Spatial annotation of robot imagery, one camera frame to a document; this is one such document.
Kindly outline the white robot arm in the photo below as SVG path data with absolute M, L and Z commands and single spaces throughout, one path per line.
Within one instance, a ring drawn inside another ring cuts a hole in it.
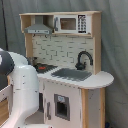
M 0 74 L 8 76 L 13 85 L 12 111 L 1 128 L 53 128 L 46 124 L 25 124 L 25 119 L 39 109 L 39 80 L 27 58 L 0 49 Z

